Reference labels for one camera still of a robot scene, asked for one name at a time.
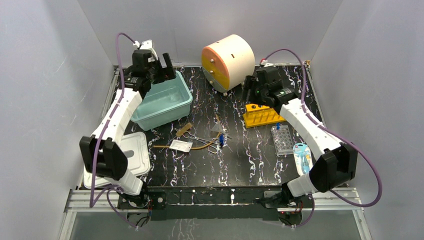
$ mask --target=blue cap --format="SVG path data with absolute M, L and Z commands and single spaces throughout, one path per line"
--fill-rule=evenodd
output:
M 224 146 L 224 134 L 220 134 L 219 135 L 219 145 Z

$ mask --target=orange and white cylinder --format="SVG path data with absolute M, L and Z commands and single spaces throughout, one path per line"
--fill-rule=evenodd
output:
M 249 44 L 233 34 L 205 46 L 201 51 L 201 66 L 209 83 L 226 94 L 253 74 L 255 56 Z

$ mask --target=glass panel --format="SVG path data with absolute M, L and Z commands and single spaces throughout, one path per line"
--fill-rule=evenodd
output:
M 304 217 L 309 212 L 303 211 Z M 261 219 L 176 219 L 150 221 L 135 231 L 114 212 L 79 212 L 72 240 L 247 240 L 247 239 L 361 239 L 351 210 L 315 211 L 311 220 L 296 230 L 277 221 Z

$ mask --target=gray wall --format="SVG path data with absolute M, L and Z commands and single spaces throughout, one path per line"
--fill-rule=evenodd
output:
M 1 239 L 58 237 L 112 71 L 76 0 L 2 1 Z
M 311 72 L 327 126 L 363 149 L 383 181 L 365 210 L 374 239 L 423 239 L 424 2 L 345 0 Z M 377 193 L 359 159 L 363 203 Z
M 152 39 L 158 54 L 169 52 L 175 63 L 200 65 L 201 51 L 231 34 L 244 38 L 256 62 L 280 48 L 310 60 L 342 0 L 78 0 L 107 56 L 117 65 L 117 32 L 135 40 Z M 124 55 L 132 47 L 121 41 Z M 123 58 L 124 66 L 131 64 Z M 288 53 L 273 62 L 295 62 Z
M 310 211 L 302 212 L 307 218 Z M 133 215 L 131 221 L 140 219 Z M 170 219 L 128 229 L 114 212 L 78 212 L 71 240 L 360 240 L 352 211 L 315 211 L 295 230 L 280 221 L 250 219 Z

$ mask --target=blue tool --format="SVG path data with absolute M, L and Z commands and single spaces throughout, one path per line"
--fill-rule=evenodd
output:
M 293 146 L 293 153 L 300 158 L 300 166 L 303 174 L 307 174 L 310 171 L 308 158 L 311 158 L 311 152 L 308 145 L 304 143 L 296 143 Z
M 219 135 L 219 145 L 221 148 L 224 146 L 224 134 L 222 133 Z

